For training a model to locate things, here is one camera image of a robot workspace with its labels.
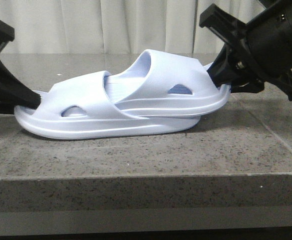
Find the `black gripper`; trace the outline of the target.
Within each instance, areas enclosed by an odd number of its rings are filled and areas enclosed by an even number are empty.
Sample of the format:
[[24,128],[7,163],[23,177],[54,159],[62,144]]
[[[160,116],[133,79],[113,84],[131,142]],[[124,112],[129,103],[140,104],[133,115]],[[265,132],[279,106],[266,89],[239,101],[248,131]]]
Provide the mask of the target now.
[[244,23],[217,5],[200,14],[225,44],[207,72],[231,93],[259,93],[269,82],[292,101],[292,0],[263,0],[265,10]]
[[[0,20],[0,52],[14,40],[14,28]],[[0,61],[0,114],[12,115],[15,106],[36,109],[40,95],[22,84]]]

